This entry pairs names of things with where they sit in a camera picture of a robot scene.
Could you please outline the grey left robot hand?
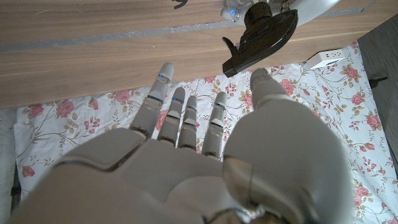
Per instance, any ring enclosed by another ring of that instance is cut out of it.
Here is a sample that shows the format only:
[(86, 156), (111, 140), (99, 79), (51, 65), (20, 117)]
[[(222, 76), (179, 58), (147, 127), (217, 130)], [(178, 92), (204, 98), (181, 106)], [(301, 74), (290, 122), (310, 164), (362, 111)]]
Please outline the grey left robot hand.
[(340, 0), (268, 0), (273, 15), (289, 10), (297, 10), (298, 26), (301, 26), (324, 12), (327, 12)]

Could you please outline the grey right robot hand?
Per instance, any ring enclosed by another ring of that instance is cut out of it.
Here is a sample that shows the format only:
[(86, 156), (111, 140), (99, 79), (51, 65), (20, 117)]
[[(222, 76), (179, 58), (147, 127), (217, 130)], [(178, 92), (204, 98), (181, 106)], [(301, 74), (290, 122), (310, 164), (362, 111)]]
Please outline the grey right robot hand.
[(166, 63), (130, 127), (71, 150), (12, 212), (10, 223), (348, 223), (353, 190), (336, 134), (263, 68), (253, 111), (223, 140), (226, 95), (214, 102), (201, 152), (197, 100)]

